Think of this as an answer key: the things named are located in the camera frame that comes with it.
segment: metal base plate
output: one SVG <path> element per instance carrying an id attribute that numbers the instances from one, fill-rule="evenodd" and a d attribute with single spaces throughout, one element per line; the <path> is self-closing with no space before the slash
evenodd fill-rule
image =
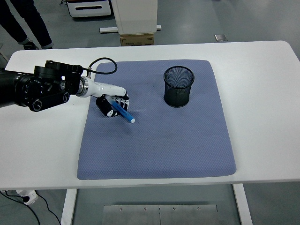
<path id="1" fill-rule="evenodd" d="M 228 41 L 225 34 L 215 34 L 216 41 Z"/>
<path id="2" fill-rule="evenodd" d="M 221 224 L 216 205 L 105 205 L 102 225 Z"/>

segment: blue mat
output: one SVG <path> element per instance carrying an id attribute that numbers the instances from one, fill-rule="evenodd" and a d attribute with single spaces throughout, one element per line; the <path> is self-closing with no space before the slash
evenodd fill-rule
<path id="1" fill-rule="evenodd" d="M 190 101 L 182 108 L 164 102 L 164 72 L 185 66 L 195 74 Z M 112 71 L 102 63 L 97 71 Z M 220 96 L 205 60 L 118 62 L 96 82 L 124 87 L 135 123 L 108 118 L 91 97 L 82 138 L 80 180 L 227 176 L 236 166 Z"/>

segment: dark jeans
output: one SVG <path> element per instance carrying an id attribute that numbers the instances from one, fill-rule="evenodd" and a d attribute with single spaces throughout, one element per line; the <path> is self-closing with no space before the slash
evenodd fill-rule
<path id="1" fill-rule="evenodd" d="M 43 47 L 52 47 L 46 25 L 33 4 L 33 0 L 10 0 L 17 12 L 28 24 L 39 44 Z M 0 0 L 0 24 L 18 43 L 26 40 L 27 35 L 20 24 L 11 14 L 5 0 Z"/>

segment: pen holder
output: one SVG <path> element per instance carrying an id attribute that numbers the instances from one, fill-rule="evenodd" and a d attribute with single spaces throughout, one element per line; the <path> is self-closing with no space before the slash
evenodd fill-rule
<path id="1" fill-rule="evenodd" d="M 164 74 L 165 102 L 172 107 L 183 107 L 189 101 L 191 86 L 195 76 L 193 72 L 182 66 L 168 68 Z"/>

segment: white table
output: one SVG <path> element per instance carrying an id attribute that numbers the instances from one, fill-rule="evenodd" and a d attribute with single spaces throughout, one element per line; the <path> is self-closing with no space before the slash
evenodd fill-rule
<path id="1" fill-rule="evenodd" d="M 87 67 L 93 60 L 207 60 L 214 70 L 235 174 L 188 179 L 78 180 L 89 98 L 42 111 L 0 109 L 0 189 L 241 184 L 300 180 L 300 62 L 283 41 L 19 51 L 6 70 L 33 73 L 46 60 Z"/>

